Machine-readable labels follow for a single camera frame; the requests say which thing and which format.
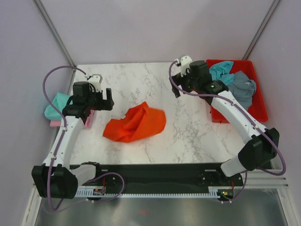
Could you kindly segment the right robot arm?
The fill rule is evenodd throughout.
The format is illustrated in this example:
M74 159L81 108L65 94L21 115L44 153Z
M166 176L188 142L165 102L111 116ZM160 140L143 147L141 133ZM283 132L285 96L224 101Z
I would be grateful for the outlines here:
M171 63L180 67L176 75L169 75L172 92L176 97L182 93L199 97L219 111L241 136L244 147L237 156L221 164L215 174L216 182L227 185L232 176L241 172L263 170L263 165L279 156L279 132L268 129L258 122L234 98L228 87L220 80L212 80L205 61L192 61L188 56Z

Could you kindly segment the orange t shirt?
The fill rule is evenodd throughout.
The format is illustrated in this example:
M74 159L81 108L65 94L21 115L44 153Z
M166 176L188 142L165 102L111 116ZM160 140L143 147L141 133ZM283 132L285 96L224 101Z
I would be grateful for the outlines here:
M111 141L130 143L161 133L166 126L163 110L149 107L146 102L130 108L123 119L111 119L103 136Z

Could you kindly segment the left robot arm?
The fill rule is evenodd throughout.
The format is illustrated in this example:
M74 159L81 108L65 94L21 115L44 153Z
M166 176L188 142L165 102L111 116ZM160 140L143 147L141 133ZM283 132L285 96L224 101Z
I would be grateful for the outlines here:
M73 95L62 110L62 124L55 142L43 163L32 169L32 178L41 197L72 199L78 187L87 181L93 185L103 181L103 173L96 169L95 163L70 168L75 143L91 111L113 109L111 89L106 89L105 99L103 94L95 84L87 81L74 83Z

